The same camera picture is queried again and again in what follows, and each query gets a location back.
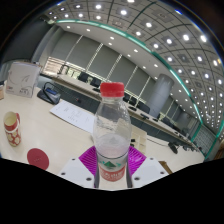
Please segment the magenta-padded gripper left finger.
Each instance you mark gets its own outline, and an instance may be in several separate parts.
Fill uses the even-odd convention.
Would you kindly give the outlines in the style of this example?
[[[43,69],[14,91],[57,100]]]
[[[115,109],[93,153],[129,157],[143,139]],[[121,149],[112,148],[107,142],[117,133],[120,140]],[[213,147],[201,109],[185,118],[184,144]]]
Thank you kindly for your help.
[[[84,188],[98,188],[99,170],[95,147],[90,147],[77,158],[71,158],[59,176]]]

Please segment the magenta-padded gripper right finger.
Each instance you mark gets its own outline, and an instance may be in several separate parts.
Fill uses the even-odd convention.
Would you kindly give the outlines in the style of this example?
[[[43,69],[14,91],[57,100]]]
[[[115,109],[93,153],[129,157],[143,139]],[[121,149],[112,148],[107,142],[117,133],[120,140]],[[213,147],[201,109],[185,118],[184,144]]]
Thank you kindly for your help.
[[[129,147],[126,181],[128,188],[140,188],[168,175],[168,172],[154,158]]]

